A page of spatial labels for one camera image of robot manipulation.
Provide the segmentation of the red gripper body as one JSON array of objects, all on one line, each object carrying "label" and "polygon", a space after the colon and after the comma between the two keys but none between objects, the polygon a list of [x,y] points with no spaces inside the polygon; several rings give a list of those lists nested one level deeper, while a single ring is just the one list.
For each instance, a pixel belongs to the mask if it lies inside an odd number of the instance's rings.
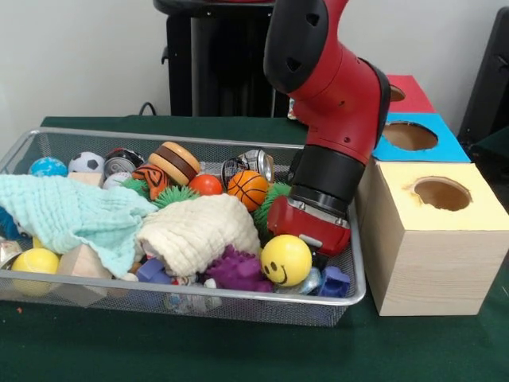
[{"label": "red gripper body", "polygon": [[349,244],[351,229],[333,216],[287,196],[277,197],[267,214],[267,228],[276,236],[291,235],[304,240],[322,255],[339,255]]}]

